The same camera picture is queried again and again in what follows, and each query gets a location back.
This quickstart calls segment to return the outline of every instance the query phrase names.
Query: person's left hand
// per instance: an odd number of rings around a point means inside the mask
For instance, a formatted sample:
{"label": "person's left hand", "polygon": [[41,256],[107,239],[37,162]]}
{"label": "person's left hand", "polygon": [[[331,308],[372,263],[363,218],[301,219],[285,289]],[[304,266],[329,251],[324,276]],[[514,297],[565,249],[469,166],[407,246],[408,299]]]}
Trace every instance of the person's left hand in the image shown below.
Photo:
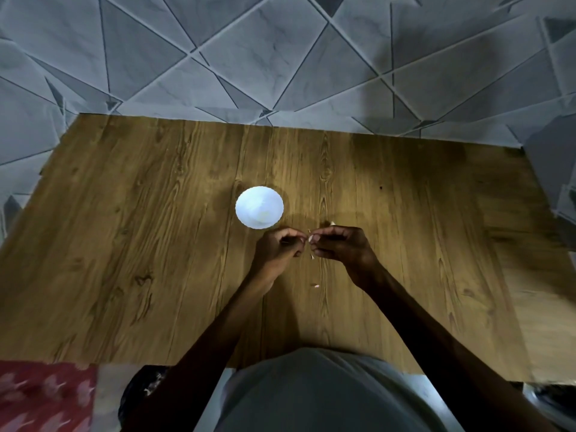
{"label": "person's left hand", "polygon": [[291,227],[265,232],[256,243],[248,277],[262,281],[269,290],[293,257],[299,257],[308,239],[306,233]]}

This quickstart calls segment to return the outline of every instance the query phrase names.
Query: person's right hand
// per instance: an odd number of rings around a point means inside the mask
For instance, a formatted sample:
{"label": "person's right hand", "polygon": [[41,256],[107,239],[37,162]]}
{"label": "person's right hand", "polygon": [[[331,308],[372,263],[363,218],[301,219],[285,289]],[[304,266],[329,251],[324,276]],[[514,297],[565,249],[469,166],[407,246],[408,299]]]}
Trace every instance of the person's right hand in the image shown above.
{"label": "person's right hand", "polygon": [[358,227],[329,226],[312,231],[311,236],[314,254],[342,262],[352,282],[360,288],[381,267],[364,231]]}

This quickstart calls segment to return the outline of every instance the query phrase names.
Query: red patterned fabric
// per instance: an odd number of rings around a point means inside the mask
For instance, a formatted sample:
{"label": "red patterned fabric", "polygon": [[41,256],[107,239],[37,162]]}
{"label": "red patterned fabric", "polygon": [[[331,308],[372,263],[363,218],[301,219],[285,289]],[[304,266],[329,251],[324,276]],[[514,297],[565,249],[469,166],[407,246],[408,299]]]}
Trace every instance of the red patterned fabric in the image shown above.
{"label": "red patterned fabric", "polygon": [[89,432],[97,367],[0,361],[0,432]]}

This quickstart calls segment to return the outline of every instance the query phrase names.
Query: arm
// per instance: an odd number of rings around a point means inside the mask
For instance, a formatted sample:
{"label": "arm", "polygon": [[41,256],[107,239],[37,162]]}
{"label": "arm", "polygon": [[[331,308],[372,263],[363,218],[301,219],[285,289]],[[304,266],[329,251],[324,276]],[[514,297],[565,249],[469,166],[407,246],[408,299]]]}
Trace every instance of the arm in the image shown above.
{"label": "arm", "polygon": [[238,290],[158,388],[128,416],[124,432],[194,429],[251,311],[292,257],[301,254],[305,240],[303,232],[290,228],[264,234]]}
{"label": "arm", "polygon": [[520,392],[460,344],[378,262],[362,229],[331,226],[312,232],[317,256],[341,261],[352,281],[394,326],[466,431],[556,429]]}

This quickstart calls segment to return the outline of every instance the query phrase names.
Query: white object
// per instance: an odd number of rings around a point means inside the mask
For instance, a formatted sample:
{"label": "white object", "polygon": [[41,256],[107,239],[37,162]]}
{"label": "white object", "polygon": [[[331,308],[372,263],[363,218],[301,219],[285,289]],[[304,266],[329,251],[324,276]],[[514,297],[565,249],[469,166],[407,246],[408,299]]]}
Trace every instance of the white object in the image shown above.
{"label": "white object", "polygon": [[282,197],[272,188],[248,188],[236,200],[236,217],[251,229],[266,229],[275,225],[283,212]]}

